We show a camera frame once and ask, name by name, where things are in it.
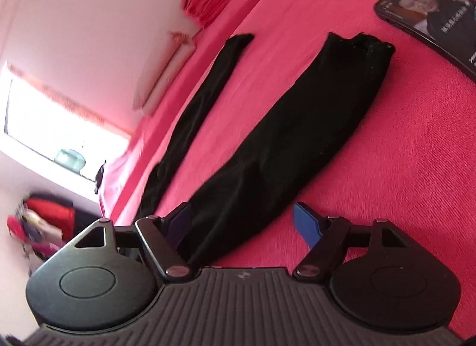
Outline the teal object on windowsill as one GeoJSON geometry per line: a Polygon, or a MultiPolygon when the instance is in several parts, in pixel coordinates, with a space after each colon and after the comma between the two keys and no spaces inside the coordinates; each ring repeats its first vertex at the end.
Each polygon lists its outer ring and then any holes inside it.
{"type": "Polygon", "coordinates": [[[72,149],[61,149],[53,160],[61,167],[80,174],[85,167],[85,158],[79,152],[72,149]]]}

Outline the black item on bed corner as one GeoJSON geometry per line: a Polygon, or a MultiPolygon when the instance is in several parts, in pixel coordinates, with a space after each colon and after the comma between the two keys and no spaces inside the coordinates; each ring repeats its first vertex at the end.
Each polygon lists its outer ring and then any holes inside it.
{"type": "Polygon", "coordinates": [[[95,175],[95,178],[94,178],[94,193],[95,194],[99,193],[100,187],[102,185],[102,180],[103,180],[103,176],[104,176],[104,170],[105,170],[106,163],[107,163],[106,161],[104,161],[102,163],[102,165],[100,166],[100,168],[98,169],[98,171],[95,175]]]}

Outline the pink bed sheet near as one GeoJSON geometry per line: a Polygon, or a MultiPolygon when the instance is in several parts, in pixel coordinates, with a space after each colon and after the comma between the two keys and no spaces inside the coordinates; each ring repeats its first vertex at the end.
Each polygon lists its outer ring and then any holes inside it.
{"type": "Polygon", "coordinates": [[[166,215],[219,169],[321,49],[329,32],[392,43],[385,82],[353,137],[298,199],[324,215],[388,219],[461,282],[452,329],[475,333],[475,84],[374,14],[377,0],[261,0],[255,38],[158,206],[166,215]]]}

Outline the smartphone with lit screen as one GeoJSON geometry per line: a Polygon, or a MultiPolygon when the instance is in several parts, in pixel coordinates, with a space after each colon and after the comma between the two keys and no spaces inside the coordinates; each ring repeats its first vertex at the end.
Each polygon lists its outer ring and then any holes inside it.
{"type": "Polygon", "coordinates": [[[378,0],[374,11],[475,80],[475,0],[378,0]]]}

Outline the black pants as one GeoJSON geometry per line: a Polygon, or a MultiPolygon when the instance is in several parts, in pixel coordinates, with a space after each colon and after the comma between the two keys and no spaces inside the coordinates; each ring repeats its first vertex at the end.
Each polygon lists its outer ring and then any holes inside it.
{"type": "Polygon", "coordinates": [[[190,197],[179,256],[200,268],[279,217],[363,120],[395,48],[377,37],[330,33],[319,54],[190,197]]]}

